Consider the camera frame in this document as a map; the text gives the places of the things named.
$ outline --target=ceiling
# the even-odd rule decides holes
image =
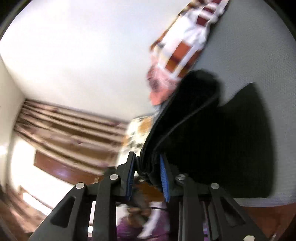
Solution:
[[[149,46],[188,2],[33,0],[0,54],[27,98],[130,120],[153,111]]]

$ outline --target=plaid fabric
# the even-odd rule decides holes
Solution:
[[[151,46],[152,66],[147,78],[153,105],[164,102],[198,59],[210,25],[218,21],[228,0],[192,1]]]

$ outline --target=black garment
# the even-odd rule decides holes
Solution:
[[[138,173],[162,190],[160,154],[195,181],[219,183],[234,198],[267,197],[274,173],[271,132],[251,83],[219,106],[220,83],[191,71],[169,98],[138,159]]]

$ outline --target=silver screw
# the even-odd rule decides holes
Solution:
[[[252,235],[247,235],[245,238],[244,238],[244,241],[254,241],[255,240],[255,237],[252,236]]]
[[[178,180],[180,180],[180,181],[183,181],[184,179],[185,179],[185,175],[184,174],[179,174],[178,176],[177,176],[177,179]]]
[[[211,188],[213,188],[213,189],[218,189],[220,186],[219,186],[219,184],[218,183],[212,183],[211,184]]]
[[[110,179],[111,180],[116,180],[117,178],[118,178],[118,175],[117,174],[110,175]]]
[[[76,188],[77,189],[81,189],[81,188],[83,188],[84,187],[84,183],[77,183],[76,184]]]

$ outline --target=brown curtain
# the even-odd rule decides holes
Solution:
[[[15,124],[17,134],[57,161],[101,175],[115,161],[126,123],[26,100]]]

